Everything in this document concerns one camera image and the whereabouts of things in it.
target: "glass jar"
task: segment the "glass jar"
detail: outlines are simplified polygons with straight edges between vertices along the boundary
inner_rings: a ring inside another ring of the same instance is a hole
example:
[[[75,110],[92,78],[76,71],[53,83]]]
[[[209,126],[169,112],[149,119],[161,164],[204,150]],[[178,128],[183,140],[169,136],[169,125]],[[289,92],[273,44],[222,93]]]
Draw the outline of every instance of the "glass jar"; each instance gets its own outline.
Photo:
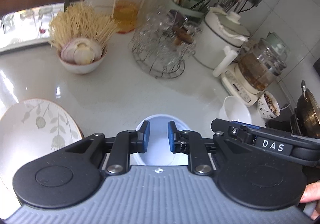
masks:
[[[115,0],[112,18],[118,22],[119,33],[128,33],[135,29],[140,5],[143,0]]]
[[[40,38],[49,37],[49,23],[53,18],[53,7],[40,8],[38,14]]]
[[[240,58],[238,66],[246,81],[257,91],[265,90],[287,67],[263,38]]]

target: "bowl of onions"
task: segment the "bowl of onions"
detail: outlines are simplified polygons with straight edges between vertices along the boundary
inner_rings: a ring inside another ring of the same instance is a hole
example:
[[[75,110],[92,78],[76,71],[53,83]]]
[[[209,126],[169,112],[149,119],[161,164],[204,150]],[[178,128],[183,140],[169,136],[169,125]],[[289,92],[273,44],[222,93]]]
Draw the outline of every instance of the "bowl of onions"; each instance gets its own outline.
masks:
[[[87,38],[74,38],[67,43],[58,58],[62,65],[74,74],[87,74],[95,70],[103,61],[107,47],[102,47]]]
[[[111,36],[118,31],[110,15],[97,13],[83,1],[59,12],[49,23],[50,43],[61,64],[74,74],[87,74],[103,61]]]

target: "wire basket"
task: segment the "wire basket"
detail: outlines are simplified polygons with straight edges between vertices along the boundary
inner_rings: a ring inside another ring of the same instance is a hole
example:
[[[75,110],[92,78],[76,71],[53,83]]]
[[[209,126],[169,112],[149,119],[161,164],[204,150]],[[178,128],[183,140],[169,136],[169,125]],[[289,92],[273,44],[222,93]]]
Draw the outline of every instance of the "wire basket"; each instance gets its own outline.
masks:
[[[172,19],[167,14],[165,9],[158,8],[147,15],[145,24],[137,28],[133,35],[132,54],[146,73],[155,78],[173,79],[184,72],[184,59],[194,53],[196,43],[180,40],[173,31],[173,27],[177,26],[176,18]],[[186,22],[183,26],[196,25]]]

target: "white cup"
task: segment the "white cup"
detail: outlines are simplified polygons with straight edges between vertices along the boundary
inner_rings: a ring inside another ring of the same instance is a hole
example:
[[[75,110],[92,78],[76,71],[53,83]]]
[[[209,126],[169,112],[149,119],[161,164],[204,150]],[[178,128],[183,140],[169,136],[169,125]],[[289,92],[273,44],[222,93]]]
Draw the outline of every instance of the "white cup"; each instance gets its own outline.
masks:
[[[219,111],[219,117],[227,121],[252,124],[248,108],[235,96],[228,96],[224,99],[223,106]]]

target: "bowl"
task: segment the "bowl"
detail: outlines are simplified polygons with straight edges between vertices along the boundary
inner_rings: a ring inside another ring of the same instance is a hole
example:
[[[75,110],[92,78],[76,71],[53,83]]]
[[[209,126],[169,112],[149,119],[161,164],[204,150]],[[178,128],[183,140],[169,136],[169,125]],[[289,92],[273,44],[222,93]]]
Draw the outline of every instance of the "bowl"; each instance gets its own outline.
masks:
[[[251,124],[251,115],[245,104],[235,96],[228,96],[219,111],[220,119]]]
[[[183,153],[173,154],[170,151],[168,138],[168,123],[173,120],[178,130],[190,130],[182,120],[166,114],[156,114],[142,120],[137,126],[139,130],[142,123],[150,122],[150,137],[147,152],[132,154],[132,164],[137,165],[188,165],[188,156]]]
[[[57,51],[58,58],[61,64],[67,69],[67,71],[74,74],[79,74],[79,75],[87,74],[94,71],[103,61],[104,57],[106,56],[106,53],[107,53],[107,47],[103,49],[102,56],[99,60],[89,64],[78,65],[78,64],[71,64],[71,63],[65,62],[64,60],[61,59],[61,52]]]
[[[273,119],[280,116],[280,107],[276,98],[267,90],[258,99],[257,110],[262,118]]]

